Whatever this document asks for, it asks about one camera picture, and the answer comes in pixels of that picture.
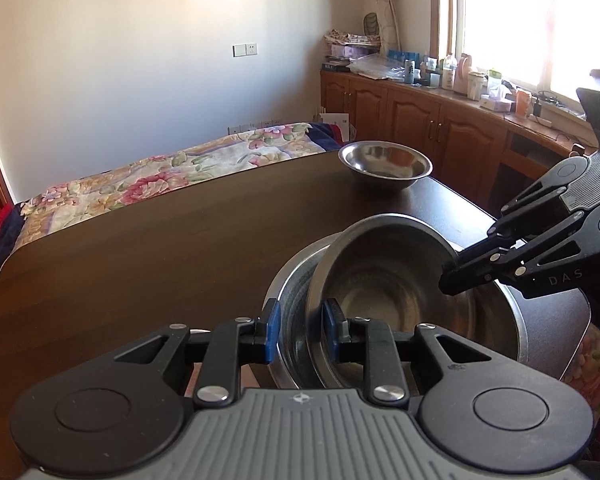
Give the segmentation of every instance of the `plastic bottle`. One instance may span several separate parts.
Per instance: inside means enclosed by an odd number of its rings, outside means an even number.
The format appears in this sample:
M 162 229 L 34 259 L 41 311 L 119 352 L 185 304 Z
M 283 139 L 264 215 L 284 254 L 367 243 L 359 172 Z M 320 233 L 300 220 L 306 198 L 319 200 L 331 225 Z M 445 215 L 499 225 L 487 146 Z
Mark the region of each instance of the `plastic bottle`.
M 446 55 L 442 63 L 442 88 L 445 90 L 454 89 L 454 79 L 456 78 L 456 67 L 458 60 L 450 52 Z
M 487 81 L 487 94 L 494 99 L 498 98 L 500 84 L 502 83 L 502 74 L 493 68 L 487 72 L 489 79 Z

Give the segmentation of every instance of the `floral bedspread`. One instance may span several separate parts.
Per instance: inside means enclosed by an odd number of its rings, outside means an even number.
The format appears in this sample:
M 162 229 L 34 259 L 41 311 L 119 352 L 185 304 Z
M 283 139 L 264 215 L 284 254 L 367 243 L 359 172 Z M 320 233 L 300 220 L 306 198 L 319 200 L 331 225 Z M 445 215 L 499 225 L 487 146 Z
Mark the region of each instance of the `floral bedspread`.
M 14 251 L 65 227 L 181 187 L 324 152 L 307 135 L 310 127 L 296 123 L 233 134 L 52 186 L 23 206 L 26 221 Z

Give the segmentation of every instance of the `wooden cabinet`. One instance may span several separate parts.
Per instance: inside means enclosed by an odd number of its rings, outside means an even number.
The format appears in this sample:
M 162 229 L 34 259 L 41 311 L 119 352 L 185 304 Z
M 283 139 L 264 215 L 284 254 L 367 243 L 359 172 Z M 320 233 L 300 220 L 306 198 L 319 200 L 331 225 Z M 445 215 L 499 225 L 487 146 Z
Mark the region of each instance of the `wooden cabinet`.
M 436 166 L 436 136 L 440 104 L 407 90 L 391 90 L 386 108 L 387 140 L 414 148 Z
M 441 106 L 440 123 L 444 154 L 439 180 L 486 208 L 504 151 L 506 128 L 453 105 Z
M 320 77 L 320 102 L 330 114 L 346 114 L 349 79 L 340 73 L 323 72 Z
M 356 140 L 386 140 L 384 111 L 388 90 L 366 81 L 349 81 L 349 122 L 356 128 Z
M 484 209 L 490 206 L 492 190 L 498 194 L 494 184 L 501 163 L 536 178 L 543 167 L 569 152 L 562 153 L 560 146 L 552 152 L 546 137 L 539 144 L 547 153 L 539 152 L 529 128 L 519 128 L 452 92 L 338 72 L 322 72 L 320 90 L 328 112 L 349 114 L 356 140 L 390 140 L 419 150 L 432 161 L 433 177 Z M 512 128 L 524 138 L 515 141 Z M 538 155 L 547 163 L 539 164 Z M 498 211 L 502 204 L 496 205 L 491 210 Z

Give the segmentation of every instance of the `bottle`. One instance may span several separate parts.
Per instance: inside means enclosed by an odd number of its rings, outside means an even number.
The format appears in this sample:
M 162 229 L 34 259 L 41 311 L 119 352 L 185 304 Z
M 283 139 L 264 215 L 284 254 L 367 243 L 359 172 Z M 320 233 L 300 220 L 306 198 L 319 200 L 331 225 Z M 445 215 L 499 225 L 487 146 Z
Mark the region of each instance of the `bottle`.
M 445 90 L 454 89 L 454 79 L 456 78 L 456 67 L 458 60 L 450 52 L 446 55 L 442 63 L 442 88 Z
M 407 85 L 413 84 L 413 70 L 415 66 L 416 62 L 413 59 L 408 59 L 404 62 L 404 82 Z

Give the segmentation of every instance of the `window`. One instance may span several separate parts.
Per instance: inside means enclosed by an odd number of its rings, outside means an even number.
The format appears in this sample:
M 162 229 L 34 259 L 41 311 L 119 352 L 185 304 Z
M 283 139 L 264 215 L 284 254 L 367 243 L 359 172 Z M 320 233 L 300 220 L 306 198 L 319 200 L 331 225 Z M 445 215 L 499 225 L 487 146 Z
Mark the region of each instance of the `window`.
M 456 56 L 568 104 L 600 68 L 600 0 L 458 0 L 456 33 Z

